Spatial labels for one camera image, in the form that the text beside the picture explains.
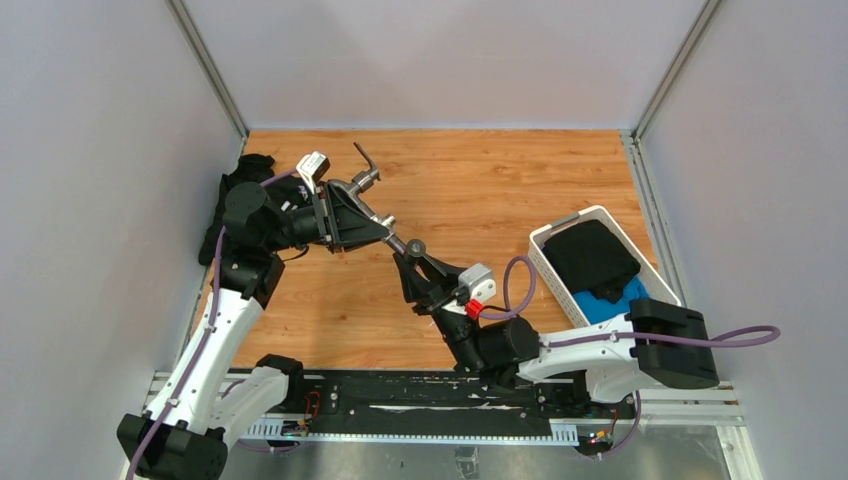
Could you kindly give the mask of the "grey faucet with lever handle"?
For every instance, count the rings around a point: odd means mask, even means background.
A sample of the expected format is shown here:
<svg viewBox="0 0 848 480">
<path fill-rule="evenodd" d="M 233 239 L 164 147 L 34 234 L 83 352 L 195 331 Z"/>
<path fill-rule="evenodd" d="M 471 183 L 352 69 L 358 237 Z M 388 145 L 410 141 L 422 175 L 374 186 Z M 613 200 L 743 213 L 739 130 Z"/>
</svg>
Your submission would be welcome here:
<svg viewBox="0 0 848 480">
<path fill-rule="evenodd" d="M 336 189 L 343 192 L 362 214 L 374 220 L 377 218 L 377 214 L 360 198 L 360 196 L 372 188 L 374 184 L 380 180 L 380 171 L 376 163 L 359 142 L 354 142 L 353 145 L 358 153 L 365 159 L 368 164 L 368 168 L 354 175 L 350 181 L 345 182 L 338 179 L 332 179 L 329 180 L 327 184 L 333 185 Z"/>
</svg>

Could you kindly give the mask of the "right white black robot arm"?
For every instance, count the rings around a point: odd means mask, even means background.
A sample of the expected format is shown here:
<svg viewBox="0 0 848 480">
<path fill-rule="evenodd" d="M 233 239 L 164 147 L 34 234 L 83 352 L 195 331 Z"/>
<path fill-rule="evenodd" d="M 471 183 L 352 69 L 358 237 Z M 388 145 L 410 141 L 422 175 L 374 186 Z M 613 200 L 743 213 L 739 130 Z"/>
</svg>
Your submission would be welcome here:
<svg viewBox="0 0 848 480">
<path fill-rule="evenodd" d="M 489 267 L 457 267 L 427 254 L 394 254 L 393 260 L 405 301 L 433 320 L 456 369 L 479 375 L 491 387 L 512 390 L 520 382 L 580 373 L 584 381 L 572 388 L 572 404 L 594 417 L 654 382 L 679 390 L 719 383 L 712 352 L 703 344 L 703 319 L 694 311 L 641 299 L 611 320 L 553 334 L 541 334 L 507 312 L 483 325 L 483 303 L 497 291 Z"/>
</svg>

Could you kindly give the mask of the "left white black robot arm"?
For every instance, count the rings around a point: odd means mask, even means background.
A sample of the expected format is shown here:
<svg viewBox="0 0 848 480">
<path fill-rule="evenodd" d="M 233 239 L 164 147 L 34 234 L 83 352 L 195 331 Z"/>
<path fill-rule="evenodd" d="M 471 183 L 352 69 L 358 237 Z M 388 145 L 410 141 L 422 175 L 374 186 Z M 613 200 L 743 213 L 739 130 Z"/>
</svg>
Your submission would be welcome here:
<svg viewBox="0 0 848 480">
<path fill-rule="evenodd" d="M 228 394 L 220 388 L 235 354 L 267 307 L 284 271 L 278 251 L 323 245 L 353 250 L 391 236 L 353 183 L 331 180 L 309 205 L 285 211 L 266 183 L 247 182 L 224 199 L 212 290 L 186 350 L 165 386 L 117 437 L 129 479 L 217 479 L 242 435 L 272 407 L 291 413 L 307 398 L 301 363 L 272 355 Z"/>
</svg>

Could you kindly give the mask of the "grey tee pipe fitting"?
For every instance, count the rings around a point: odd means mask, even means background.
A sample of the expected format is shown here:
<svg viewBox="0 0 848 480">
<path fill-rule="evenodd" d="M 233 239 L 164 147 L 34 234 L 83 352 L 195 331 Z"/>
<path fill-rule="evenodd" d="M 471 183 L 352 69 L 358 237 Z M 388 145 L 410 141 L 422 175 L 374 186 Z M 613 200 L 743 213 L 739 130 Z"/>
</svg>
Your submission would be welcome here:
<svg viewBox="0 0 848 480">
<path fill-rule="evenodd" d="M 380 226 L 382 230 L 386 232 L 387 235 L 390 235 L 394 231 L 394 226 L 396 223 L 396 218 L 392 214 L 387 215 L 373 215 L 371 220 Z"/>
</svg>

